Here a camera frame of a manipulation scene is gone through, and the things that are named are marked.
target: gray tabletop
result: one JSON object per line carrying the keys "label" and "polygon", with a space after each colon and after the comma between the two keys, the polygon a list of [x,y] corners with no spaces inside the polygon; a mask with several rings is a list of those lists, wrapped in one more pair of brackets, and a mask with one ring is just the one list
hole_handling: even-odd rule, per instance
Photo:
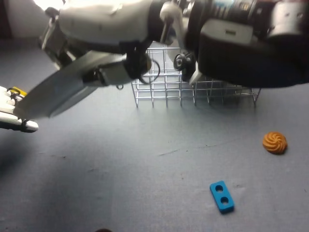
{"label": "gray tabletop", "polygon": [[[0,43],[0,86],[55,71],[30,43]],[[33,134],[0,130],[0,231],[295,232],[309,226],[309,88],[262,90],[256,108],[149,101],[99,89]],[[262,147],[269,131],[289,148]],[[235,211],[209,190],[224,180]]]}

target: blue plastic piece with holes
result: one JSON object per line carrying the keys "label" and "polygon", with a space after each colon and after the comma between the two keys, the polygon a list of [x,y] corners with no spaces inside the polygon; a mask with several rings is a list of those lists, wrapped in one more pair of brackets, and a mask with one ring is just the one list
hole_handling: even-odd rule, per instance
{"label": "blue plastic piece with holes", "polygon": [[210,190],[220,213],[226,214],[234,210],[234,201],[223,180],[211,184]]}

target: brown swirl object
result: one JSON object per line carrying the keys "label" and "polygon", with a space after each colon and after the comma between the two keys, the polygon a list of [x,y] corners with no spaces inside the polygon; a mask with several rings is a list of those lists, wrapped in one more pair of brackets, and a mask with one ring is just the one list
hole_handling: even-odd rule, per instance
{"label": "brown swirl object", "polygon": [[264,135],[263,147],[270,153],[281,155],[285,152],[288,144],[283,134],[279,132],[269,132]]}

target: blue block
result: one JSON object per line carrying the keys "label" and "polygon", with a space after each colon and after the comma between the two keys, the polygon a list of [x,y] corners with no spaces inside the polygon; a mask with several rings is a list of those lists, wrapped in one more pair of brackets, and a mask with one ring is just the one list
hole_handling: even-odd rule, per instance
{"label": "blue block", "polygon": [[223,180],[211,184],[210,190],[220,213],[226,214],[234,210],[234,201]]}

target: metal grid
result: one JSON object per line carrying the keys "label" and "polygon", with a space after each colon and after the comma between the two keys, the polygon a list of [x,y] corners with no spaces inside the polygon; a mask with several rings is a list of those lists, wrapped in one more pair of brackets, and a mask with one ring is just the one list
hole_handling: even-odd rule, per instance
{"label": "metal grid", "polygon": [[137,107],[140,100],[151,100],[153,106],[155,100],[165,100],[168,106],[170,99],[179,99],[182,105],[184,99],[192,99],[194,104],[201,99],[211,104],[218,100],[224,103],[227,99],[239,101],[244,97],[252,98],[256,104],[261,89],[232,85],[205,76],[192,86],[182,81],[181,72],[173,68],[172,61],[176,54],[181,52],[180,48],[158,47],[157,44],[153,44],[147,50],[149,57],[159,63],[160,74],[158,66],[153,62],[152,68],[143,76],[144,81],[151,82],[151,84],[143,84],[140,80],[132,82]]}

